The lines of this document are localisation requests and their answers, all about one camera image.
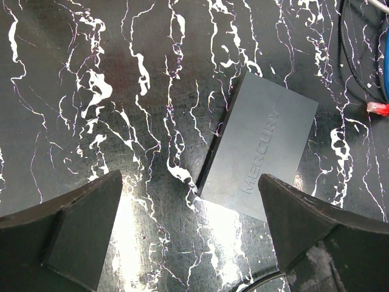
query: black cable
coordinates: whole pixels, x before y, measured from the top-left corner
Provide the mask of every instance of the black cable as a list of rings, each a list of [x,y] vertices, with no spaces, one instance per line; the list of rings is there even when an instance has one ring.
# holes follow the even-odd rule
[[[264,276],[262,278],[259,278],[254,283],[250,284],[249,286],[245,287],[245,289],[241,290],[240,292],[252,292],[255,289],[257,289],[259,286],[262,286],[265,283],[270,282],[271,280],[280,278],[285,276],[285,273],[281,273],[280,271],[274,272],[272,274],[269,274],[267,276]]]
[[[379,103],[388,103],[386,100],[384,100],[384,99],[378,97],[377,95],[375,95],[374,93],[372,93],[371,90],[368,89],[367,86],[363,84],[363,82],[359,78],[358,73],[357,73],[357,71],[356,71],[356,69],[351,61],[350,55],[347,51],[347,46],[346,46],[346,41],[345,41],[345,30],[344,30],[344,14],[345,14],[347,3],[348,3],[348,0],[343,0],[343,4],[341,5],[342,10],[340,11],[340,19],[339,19],[340,25],[339,25],[339,29],[338,29],[338,33],[340,34],[342,49],[345,53],[347,65],[348,65],[348,67],[351,71],[351,74],[353,75],[355,81],[363,89],[363,91],[365,91],[369,96],[371,96],[375,101],[377,101]]]

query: rectangular box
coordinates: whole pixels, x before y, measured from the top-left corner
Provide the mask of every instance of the rectangular box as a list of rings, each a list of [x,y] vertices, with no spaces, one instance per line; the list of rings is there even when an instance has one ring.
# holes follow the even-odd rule
[[[258,179],[292,184],[318,103],[247,72],[200,178],[201,198],[267,221]]]

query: marble-patterned surface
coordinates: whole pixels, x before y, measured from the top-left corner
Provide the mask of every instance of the marble-patterned surface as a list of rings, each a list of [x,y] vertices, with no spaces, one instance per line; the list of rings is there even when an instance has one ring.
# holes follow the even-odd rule
[[[387,20],[352,2],[349,50],[378,92]],[[276,270],[265,223],[195,195],[247,70],[320,103],[295,185],[387,221],[389,121],[365,112],[339,49],[338,1],[2,4],[0,215],[120,169],[99,291],[234,291]]]

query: red connector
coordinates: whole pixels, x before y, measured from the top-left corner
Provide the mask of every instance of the red connector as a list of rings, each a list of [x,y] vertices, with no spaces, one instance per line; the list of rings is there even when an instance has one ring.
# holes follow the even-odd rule
[[[389,105],[384,103],[368,102],[367,111],[369,113],[380,114],[381,116],[386,117],[389,115]]]

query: black and white marble surface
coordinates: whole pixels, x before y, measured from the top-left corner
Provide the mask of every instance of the black and white marble surface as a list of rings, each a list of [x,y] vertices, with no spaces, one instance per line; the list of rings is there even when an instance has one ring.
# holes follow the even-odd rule
[[[337,0],[2,4],[0,215],[120,169],[99,291],[231,291],[276,270],[265,223],[195,195],[245,71],[320,103],[295,186],[387,221],[389,121],[366,113],[340,53]],[[351,0],[345,20],[378,92],[387,19]]]

